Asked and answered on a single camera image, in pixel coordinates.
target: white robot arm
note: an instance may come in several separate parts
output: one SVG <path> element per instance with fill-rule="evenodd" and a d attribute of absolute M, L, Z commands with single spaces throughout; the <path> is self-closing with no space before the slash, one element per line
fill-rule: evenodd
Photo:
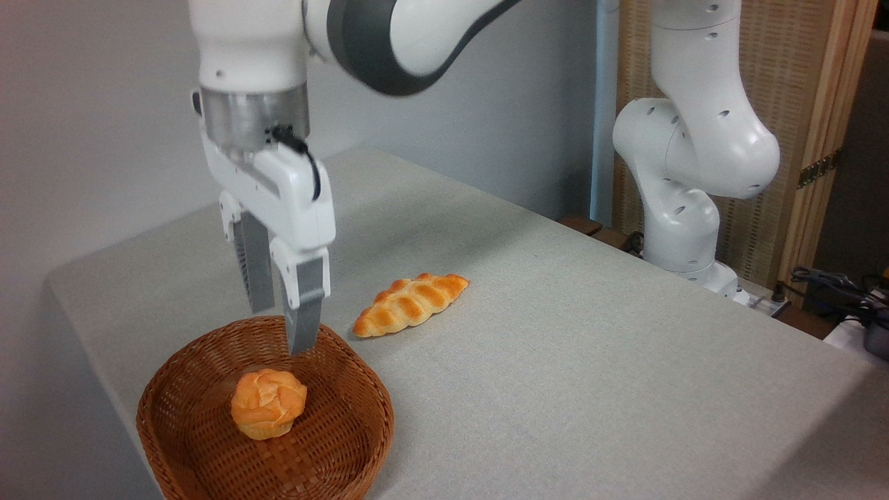
<path fill-rule="evenodd" d="M 274 305 L 276 265 L 292 353 L 315 344 L 336 234 L 327 172 L 304 141 L 309 50 L 378 92 L 410 95 L 517 1 L 189 0 L 201 53 L 193 100 L 224 189 L 223 229 L 254 313 Z"/>
<path fill-rule="evenodd" d="M 716 262 L 719 213 L 707 193 L 753 198 L 778 171 L 775 137 L 741 83 L 741 0 L 653 0 L 652 75 L 668 99 L 632 101 L 614 147 L 645 206 L 645 259 L 746 302 Z"/>

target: wicker basket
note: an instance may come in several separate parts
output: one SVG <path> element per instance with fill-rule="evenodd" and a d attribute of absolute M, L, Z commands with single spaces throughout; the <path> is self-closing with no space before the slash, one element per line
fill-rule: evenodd
<path fill-rule="evenodd" d="M 241 375 L 291 371 L 305 412 L 280 438 L 254 441 L 231 419 Z M 282 317 L 213 330 L 170 357 L 145 388 L 136 427 L 169 499 L 362 498 L 392 443 L 395 417 L 380 378 L 332 330 L 287 353 Z"/>

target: black cable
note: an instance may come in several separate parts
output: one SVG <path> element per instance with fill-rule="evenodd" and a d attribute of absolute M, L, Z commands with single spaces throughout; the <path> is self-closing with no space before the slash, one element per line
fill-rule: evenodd
<path fill-rule="evenodd" d="M 312 195 L 312 201 L 317 200 L 321 196 L 321 172 L 315 163 L 315 157 L 308 152 L 308 144 L 293 133 L 293 125 L 275 125 L 271 129 L 267 129 L 266 133 L 270 134 L 275 141 L 293 149 L 297 154 L 308 157 L 308 162 L 312 165 L 312 177 L 315 180 L 315 193 Z"/>
<path fill-rule="evenodd" d="M 803 276 L 804 276 L 804 274 L 797 273 L 798 278 L 801 278 Z M 814 284 L 823 284 L 823 281 L 819 280 L 817 278 L 813 278 L 812 281 L 808 281 L 808 282 L 814 283 Z M 829 302 L 824 302 L 824 301 L 819 300 L 817 297 L 815 297 L 815 295 L 823 288 L 816 288 L 814 291 L 812 291 L 809 294 L 809 293 L 800 292 L 799 290 L 796 290 L 795 288 L 787 286 L 787 284 L 780 282 L 780 281 L 778 282 L 778 284 L 779 284 L 779 286 L 783 286 L 785 289 L 789 290 L 790 292 L 801 296 L 803 299 L 805 299 L 808 302 L 811 302 L 823 309 L 834 311 L 837 315 L 843 314 L 846 316 L 857 318 L 863 325 L 865 325 L 865 322 L 867 322 L 868 325 L 876 323 L 880 327 L 889 328 L 889 322 L 886 321 L 885 315 L 881 316 L 879 314 L 878 310 L 871 309 L 870 307 L 865 305 L 866 303 L 869 302 L 868 301 L 869 297 L 866 297 L 866 295 L 864 295 L 864 294 L 856 296 L 856 299 L 857 299 L 856 302 L 865 302 L 865 304 L 863 304 L 859 307 L 853 308 L 853 307 L 841 306 L 841 305 L 837 305 L 834 303 L 829 303 Z"/>

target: bread roll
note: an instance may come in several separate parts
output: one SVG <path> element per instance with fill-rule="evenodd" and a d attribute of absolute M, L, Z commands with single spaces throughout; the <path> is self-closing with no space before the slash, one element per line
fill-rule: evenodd
<path fill-rule="evenodd" d="M 377 337 L 416 327 L 445 310 L 467 286 L 469 281 L 456 274 L 432 276 L 426 272 L 414 280 L 399 279 L 373 299 L 352 331 L 359 337 Z"/>
<path fill-rule="evenodd" d="M 231 399 L 231 417 L 252 440 L 285 435 L 302 415 L 308 390 L 290 372 L 269 368 L 246 374 Z"/>

